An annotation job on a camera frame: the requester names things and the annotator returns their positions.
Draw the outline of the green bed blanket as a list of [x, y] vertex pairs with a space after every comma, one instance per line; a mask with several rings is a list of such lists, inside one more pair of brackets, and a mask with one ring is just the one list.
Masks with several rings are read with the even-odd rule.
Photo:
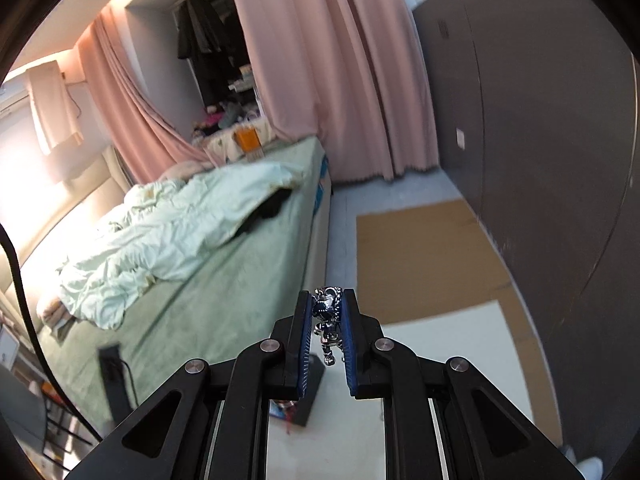
[[61, 337], [39, 334], [55, 379], [96, 428], [110, 419], [98, 352], [116, 344], [127, 386], [145, 400], [192, 358], [216, 363], [266, 338], [291, 314], [298, 293], [323, 284], [328, 250], [330, 177], [319, 141], [279, 143], [270, 162], [303, 166], [306, 177], [280, 212], [214, 251], [185, 281], [163, 282], [125, 313], [118, 330], [75, 322]]

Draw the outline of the flat brown cardboard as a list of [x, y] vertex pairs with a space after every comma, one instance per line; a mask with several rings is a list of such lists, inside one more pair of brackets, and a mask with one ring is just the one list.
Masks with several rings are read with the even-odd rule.
[[555, 444], [558, 404], [533, 321], [464, 200], [357, 220], [363, 313], [420, 356], [465, 356]]

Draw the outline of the black garment on bed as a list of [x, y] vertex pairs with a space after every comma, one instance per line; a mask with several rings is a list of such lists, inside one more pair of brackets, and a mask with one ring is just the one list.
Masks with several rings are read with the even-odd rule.
[[283, 204], [291, 194], [292, 190], [290, 188], [278, 188], [276, 192], [273, 192], [248, 215], [241, 223], [239, 229], [235, 231], [234, 236], [239, 237], [254, 229], [256, 224], [277, 217]]

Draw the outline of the white crumpled duvet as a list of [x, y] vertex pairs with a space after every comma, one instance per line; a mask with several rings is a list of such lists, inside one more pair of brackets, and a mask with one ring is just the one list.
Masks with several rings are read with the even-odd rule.
[[61, 262], [53, 296], [74, 318], [116, 330], [154, 284], [190, 278], [260, 205], [305, 176], [260, 160], [136, 185]]

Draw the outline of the orange box on pillow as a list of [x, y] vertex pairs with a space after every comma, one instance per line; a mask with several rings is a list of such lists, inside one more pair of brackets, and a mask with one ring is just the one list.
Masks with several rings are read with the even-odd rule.
[[234, 140], [245, 154], [257, 151], [262, 147], [262, 141], [255, 128], [239, 128], [234, 133]]

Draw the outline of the pink curtain left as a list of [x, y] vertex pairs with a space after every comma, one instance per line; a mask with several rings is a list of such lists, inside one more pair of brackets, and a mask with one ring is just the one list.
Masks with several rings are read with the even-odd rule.
[[140, 89], [108, 6], [82, 33], [77, 47], [96, 107], [134, 180], [155, 181], [179, 162], [208, 168], [224, 163], [186, 142]]

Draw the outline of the pink curtain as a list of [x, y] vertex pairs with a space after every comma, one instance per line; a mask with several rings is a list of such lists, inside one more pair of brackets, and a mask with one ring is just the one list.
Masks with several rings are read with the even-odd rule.
[[208, 168], [224, 163], [186, 142], [140, 89], [108, 6], [82, 33], [77, 47], [96, 107], [134, 180], [155, 181], [179, 162]]
[[280, 136], [316, 136], [336, 182], [438, 166], [433, 103], [405, 0], [234, 0]]

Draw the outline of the pink curtain right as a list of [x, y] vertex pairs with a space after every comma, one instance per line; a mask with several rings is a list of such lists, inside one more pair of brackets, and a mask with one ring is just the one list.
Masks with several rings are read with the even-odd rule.
[[234, 0], [280, 136], [316, 136], [336, 182], [438, 166], [433, 103], [405, 0]]

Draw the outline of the white wall socket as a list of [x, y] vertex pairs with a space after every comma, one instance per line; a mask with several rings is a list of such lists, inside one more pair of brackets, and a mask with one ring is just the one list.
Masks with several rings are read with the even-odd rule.
[[460, 148], [460, 150], [464, 151], [465, 150], [465, 135], [464, 135], [464, 132], [461, 129], [456, 129], [456, 141], [457, 141], [458, 148]]

